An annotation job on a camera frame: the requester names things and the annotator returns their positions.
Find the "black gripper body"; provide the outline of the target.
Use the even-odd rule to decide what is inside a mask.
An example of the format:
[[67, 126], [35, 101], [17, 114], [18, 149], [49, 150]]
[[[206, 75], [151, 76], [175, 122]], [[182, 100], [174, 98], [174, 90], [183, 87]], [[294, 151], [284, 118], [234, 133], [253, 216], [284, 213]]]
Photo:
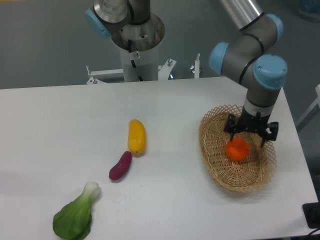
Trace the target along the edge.
[[265, 137], [268, 134], [269, 118], [270, 115], [261, 116], [259, 111], [256, 115], [251, 115], [244, 109], [237, 121], [237, 130], [239, 132], [249, 132], [258, 134], [260, 137]]

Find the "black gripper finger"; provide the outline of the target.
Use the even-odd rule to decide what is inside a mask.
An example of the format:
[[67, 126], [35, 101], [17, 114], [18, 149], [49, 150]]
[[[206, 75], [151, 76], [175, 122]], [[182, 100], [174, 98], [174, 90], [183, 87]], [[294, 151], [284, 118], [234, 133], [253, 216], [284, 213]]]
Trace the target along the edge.
[[276, 141], [279, 131], [279, 123], [277, 121], [270, 122], [267, 124], [267, 127], [261, 131], [260, 137], [261, 137], [261, 143], [260, 147], [262, 148], [265, 144], [265, 142], [268, 141]]
[[229, 134], [230, 142], [233, 141], [235, 134], [238, 134], [240, 132], [238, 120], [239, 119], [231, 113], [227, 116], [223, 131]]

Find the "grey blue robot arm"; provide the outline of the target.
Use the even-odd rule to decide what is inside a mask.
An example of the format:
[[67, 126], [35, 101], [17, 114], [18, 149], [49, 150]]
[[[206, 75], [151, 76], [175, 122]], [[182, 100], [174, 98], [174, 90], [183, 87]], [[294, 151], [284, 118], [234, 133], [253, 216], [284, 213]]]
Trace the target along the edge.
[[[224, 131], [231, 137], [247, 132], [262, 142], [275, 141], [279, 124], [269, 118], [285, 84], [288, 66], [266, 54], [283, 34], [282, 21], [265, 14], [255, 0], [223, 0], [222, 6], [241, 32], [235, 43], [220, 42], [209, 55], [209, 67], [247, 89], [239, 117], [230, 114]], [[158, 46], [165, 36], [162, 20], [151, 13], [148, 0], [97, 0], [85, 11], [91, 29], [111, 39], [121, 54], [126, 82], [160, 79]]]

